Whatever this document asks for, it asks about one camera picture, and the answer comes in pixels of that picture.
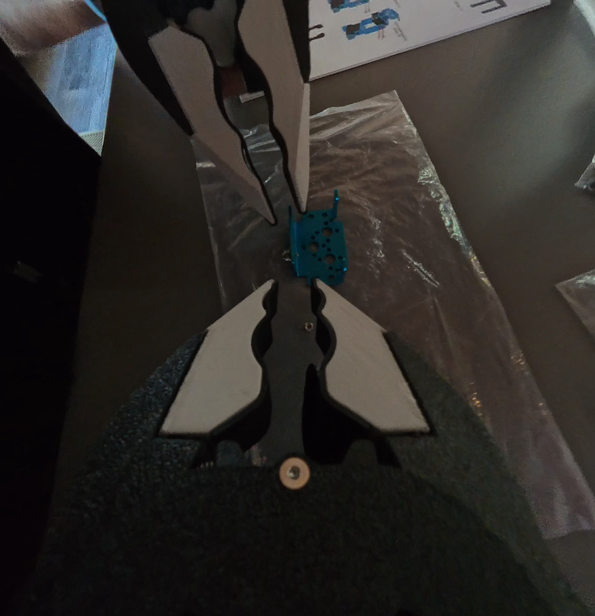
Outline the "scattered small parts bags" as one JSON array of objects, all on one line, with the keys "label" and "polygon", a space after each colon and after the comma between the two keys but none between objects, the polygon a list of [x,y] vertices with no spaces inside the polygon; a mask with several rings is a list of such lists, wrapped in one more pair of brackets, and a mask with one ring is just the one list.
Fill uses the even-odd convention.
[{"label": "scattered small parts bags", "polygon": [[[595,152],[576,187],[595,195]],[[556,285],[595,340],[595,268]]]}]

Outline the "blue perforated metal bracket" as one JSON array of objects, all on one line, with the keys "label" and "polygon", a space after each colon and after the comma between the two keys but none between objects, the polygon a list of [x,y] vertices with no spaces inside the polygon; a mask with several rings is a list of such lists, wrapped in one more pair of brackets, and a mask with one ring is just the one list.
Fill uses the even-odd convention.
[{"label": "blue perforated metal bracket", "polygon": [[338,218],[340,195],[334,189],[328,209],[306,212],[298,219],[293,207],[288,213],[288,260],[293,275],[308,285],[313,280],[335,287],[345,281],[348,249],[343,222]]}]

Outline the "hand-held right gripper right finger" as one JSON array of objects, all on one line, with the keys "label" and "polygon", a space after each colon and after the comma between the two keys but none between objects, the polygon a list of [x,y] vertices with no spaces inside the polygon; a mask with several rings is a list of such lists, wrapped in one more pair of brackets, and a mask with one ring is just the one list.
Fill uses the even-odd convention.
[{"label": "hand-held right gripper right finger", "polygon": [[428,434],[430,426],[386,340],[386,330],[321,280],[318,324],[329,333],[320,378],[340,410],[382,434]]}]

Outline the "white instruction manual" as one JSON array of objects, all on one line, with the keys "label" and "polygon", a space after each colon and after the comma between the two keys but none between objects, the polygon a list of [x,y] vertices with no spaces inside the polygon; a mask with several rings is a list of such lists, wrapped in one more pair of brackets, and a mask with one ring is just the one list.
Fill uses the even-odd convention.
[{"label": "white instruction manual", "polygon": [[550,1],[310,1],[310,81],[549,5]]}]

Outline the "clear plastic bag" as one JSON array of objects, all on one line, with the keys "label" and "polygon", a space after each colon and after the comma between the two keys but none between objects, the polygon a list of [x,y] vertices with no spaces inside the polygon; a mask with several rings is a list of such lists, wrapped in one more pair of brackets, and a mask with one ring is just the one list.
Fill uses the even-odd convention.
[{"label": "clear plastic bag", "polygon": [[[195,147],[197,173],[220,296],[232,309],[261,283],[278,281],[271,380],[272,433],[301,444],[307,366],[324,353],[315,333],[310,287],[283,261],[291,198],[269,128],[245,131],[278,225],[249,209],[224,174]],[[309,213],[332,207],[348,248],[348,273],[333,290],[380,325],[400,350],[432,368],[486,428],[524,489],[546,538],[595,530],[595,496],[524,361],[499,297],[465,237],[417,129],[396,92],[310,119]]]}]

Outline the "grey desk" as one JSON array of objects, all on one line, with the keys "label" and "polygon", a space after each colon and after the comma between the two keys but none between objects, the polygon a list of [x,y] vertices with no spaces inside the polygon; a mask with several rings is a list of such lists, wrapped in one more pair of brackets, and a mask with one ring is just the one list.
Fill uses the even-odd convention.
[{"label": "grey desk", "polygon": [[[595,496],[595,340],[555,289],[595,268],[595,38],[572,1],[315,81],[396,90]],[[187,136],[117,54],[52,505],[110,417],[221,314]]]}]

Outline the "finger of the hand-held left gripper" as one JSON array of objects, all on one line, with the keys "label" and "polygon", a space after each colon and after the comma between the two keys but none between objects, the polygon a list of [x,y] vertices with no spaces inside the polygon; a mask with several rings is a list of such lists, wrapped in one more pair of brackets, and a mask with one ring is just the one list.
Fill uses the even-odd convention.
[{"label": "finger of the hand-held left gripper", "polygon": [[270,197],[255,172],[245,139],[227,115],[219,69],[207,44],[172,26],[150,36],[148,44],[193,129],[196,144],[245,204],[270,225],[277,225]]},{"label": "finger of the hand-held left gripper", "polygon": [[302,75],[283,1],[245,1],[237,29],[247,56],[265,79],[269,122],[283,153],[295,207],[307,211],[310,173],[310,84]]}]

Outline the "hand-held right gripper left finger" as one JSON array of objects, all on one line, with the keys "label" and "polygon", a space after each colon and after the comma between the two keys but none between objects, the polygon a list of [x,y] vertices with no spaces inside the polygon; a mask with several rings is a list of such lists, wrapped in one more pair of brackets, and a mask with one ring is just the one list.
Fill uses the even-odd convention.
[{"label": "hand-held right gripper left finger", "polygon": [[256,335],[275,315],[278,284],[268,280],[206,330],[160,428],[162,437],[215,437],[264,396]]}]

